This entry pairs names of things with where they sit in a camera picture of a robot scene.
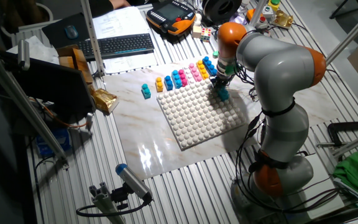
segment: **blue object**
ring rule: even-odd
[[[117,167],[116,167],[116,173],[117,175],[119,175],[127,166],[127,164],[119,164]]]
[[[172,83],[171,77],[169,75],[167,75],[164,78],[164,83],[165,83],[165,87],[167,87],[168,91],[173,89],[173,83]]]
[[[151,94],[150,89],[147,86],[147,84],[142,85],[142,93],[143,93],[143,97],[145,99],[149,99],[150,97],[152,97],[152,94]]]
[[[173,82],[175,84],[175,88],[180,88],[181,87],[181,80],[180,80],[180,76],[178,74],[178,71],[173,71],[172,72],[172,79],[173,79]]]
[[[225,101],[229,99],[229,92],[227,91],[226,88],[221,88],[220,90],[218,90],[218,96],[221,99],[221,101]]]
[[[181,80],[175,80],[175,88],[181,87]]]
[[[67,128],[55,129],[52,131],[52,134],[64,151],[71,149],[71,138]],[[53,154],[51,148],[40,135],[35,138],[35,143],[37,144],[41,156],[51,156]]]
[[[73,26],[73,25],[66,27],[65,32],[66,32],[67,38],[69,38],[70,40],[78,38],[78,32],[75,29],[75,26]]]
[[[209,57],[203,58],[203,64],[205,66],[205,70],[209,73],[210,76],[216,76],[218,71],[215,69],[215,66],[212,64],[212,61],[209,60]]]

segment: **blue lego brick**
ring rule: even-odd
[[[172,80],[173,83],[175,84],[175,88],[180,88],[182,86],[180,76],[177,70],[174,70],[172,72]]]
[[[225,101],[229,99],[230,94],[227,91],[227,89],[223,87],[220,90],[218,90],[218,96],[220,97],[221,101]]]
[[[215,66],[212,64],[212,61],[210,61],[209,57],[203,58],[203,64],[210,76],[212,77],[216,76],[216,73],[218,71],[215,69]]]
[[[150,97],[152,97],[152,94],[147,84],[142,85],[142,93],[145,99],[149,99]]]
[[[173,89],[173,83],[172,83],[171,77],[169,75],[167,75],[164,78],[164,83],[165,83],[165,87],[167,87],[168,91]]]

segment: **white lego baseplate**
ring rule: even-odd
[[[181,150],[246,123],[231,96],[221,101],[209,79],[161,93],[157,101]]]

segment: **marble surface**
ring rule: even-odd
[[[127,165],[141,178],[146,179],[238,149],[247,125],[181,151],[167,120],[157,103],[155,87],[157,77],[170,75],[173,70],[187,67],[201,58],[166,64],[139,71],[104,77],[107,91],[119,97],[112,112],[117,124]],[[141,86],[148,84],[152,96],[145,100]],[[260,113],[260,104],[252,102],[248,92],[252,86],[237,77],[228,90],[247,122]],[[308,112],[310,126],[335,119],[339,112],[322,85],[295,93],[296,102]],[[250,139],[247,145],[255,144]]]

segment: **yellow lego brick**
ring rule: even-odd
[[[197,67],[198,67],[198,70],[200,71],[201,77],[203,77],[204,80],[209,78],[208,72],[206,71],[202,60],[199,60],[197,62]]]
[[[155,80],[155,86],[157,87],[157,93],[162,92],[162,90],[164,89],[164,86],[162,85],[162,79],[161,77],[158,77]]]

